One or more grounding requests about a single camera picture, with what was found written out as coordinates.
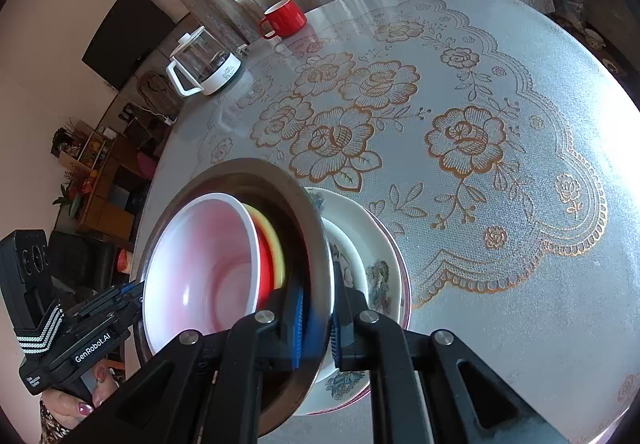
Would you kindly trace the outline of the person's left hand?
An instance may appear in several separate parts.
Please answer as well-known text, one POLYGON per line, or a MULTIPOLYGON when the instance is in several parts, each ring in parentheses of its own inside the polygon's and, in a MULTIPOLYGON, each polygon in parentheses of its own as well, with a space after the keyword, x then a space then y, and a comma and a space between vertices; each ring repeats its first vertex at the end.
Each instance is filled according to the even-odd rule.
POLYGON ((50 389, 43 392, 39 403, 41 443, 60 442, 119 388, 107 360, 96 363, 92 368, 92 374, 96 379, 96 388, 93 390, 91 402, 85 402, 59 390, 50 389))

